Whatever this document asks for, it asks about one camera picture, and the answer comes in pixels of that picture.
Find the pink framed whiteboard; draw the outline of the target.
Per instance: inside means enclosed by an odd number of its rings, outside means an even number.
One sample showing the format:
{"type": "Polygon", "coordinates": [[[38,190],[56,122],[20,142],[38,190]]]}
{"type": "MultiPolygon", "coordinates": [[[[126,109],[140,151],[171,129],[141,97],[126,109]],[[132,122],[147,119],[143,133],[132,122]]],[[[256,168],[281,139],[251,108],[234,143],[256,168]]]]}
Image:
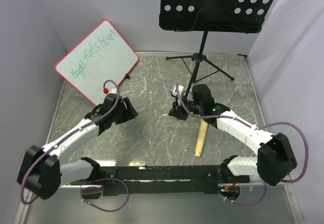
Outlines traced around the pink framed whiteboard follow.
{"type": "Polygon", "coordinates": [[[102,103],[104,89],[126,78],[139,58],[108,20],[103,20],[55,65],[56,72],[92,104],[102,103]]]}

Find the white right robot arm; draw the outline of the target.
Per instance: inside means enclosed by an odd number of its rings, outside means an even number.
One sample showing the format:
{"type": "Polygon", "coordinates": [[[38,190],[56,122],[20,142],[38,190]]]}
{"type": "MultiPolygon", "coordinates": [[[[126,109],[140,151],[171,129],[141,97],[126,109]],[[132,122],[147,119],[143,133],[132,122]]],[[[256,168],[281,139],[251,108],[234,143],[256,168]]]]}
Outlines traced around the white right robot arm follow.
{"type": "Polygon", "coordinates": [[[255,154],[253,157],[231,156],[224,160],[221,177],[225,182],[247,175],[260,177],[268,185],[275,186],[297,167],[287,136],[267,132],[242,119],[229,107],[216,103],[205,84],[192,88],[192,100],[185,98],[182,90],[182,86],[175,84],[170,91],[175,98],[169,112],[171,117],[184,121],[188,116],[202,119],[233,136],[255,154]]]}

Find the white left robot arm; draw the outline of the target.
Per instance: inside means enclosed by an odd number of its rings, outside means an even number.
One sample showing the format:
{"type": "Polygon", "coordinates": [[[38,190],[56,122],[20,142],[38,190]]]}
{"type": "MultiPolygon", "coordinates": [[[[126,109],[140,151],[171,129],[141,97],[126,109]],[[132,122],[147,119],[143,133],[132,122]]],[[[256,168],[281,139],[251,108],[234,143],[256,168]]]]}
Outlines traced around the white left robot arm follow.
{"type": "Polygon", "coordinates": [[[25,152],[17,182],[43,200],[50,198],[61,185],[84,180],[95,184],[100,178],[100,164],[89,157],[67,163],[70,155],[98,137],[112,124],[122,124],[138,116],[129,98],[108,93],[102,104],[70,131],[42,147],[31,146],[25,152]]]}

